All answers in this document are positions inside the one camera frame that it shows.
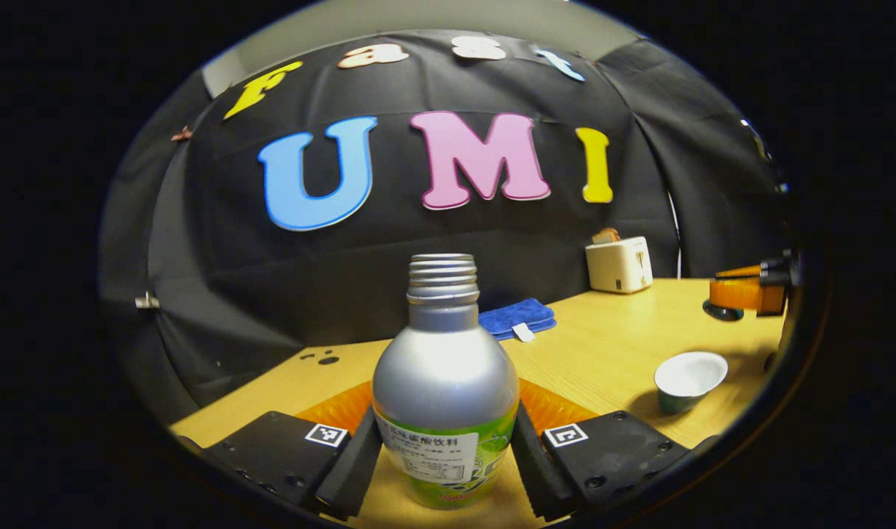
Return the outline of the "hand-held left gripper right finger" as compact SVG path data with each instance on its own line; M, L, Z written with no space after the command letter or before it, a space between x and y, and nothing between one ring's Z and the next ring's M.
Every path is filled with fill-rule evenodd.
M520 379L512 452L534 515L546 522L607 512L659 488L659 480L702 456L629 411L599 414Z

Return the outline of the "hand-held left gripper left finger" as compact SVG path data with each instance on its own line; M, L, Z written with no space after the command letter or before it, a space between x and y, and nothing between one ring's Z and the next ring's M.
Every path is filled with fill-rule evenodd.
M368 381L296 415L267 411L209 447L176 438L283 505L339 520L358 516L381 449Z

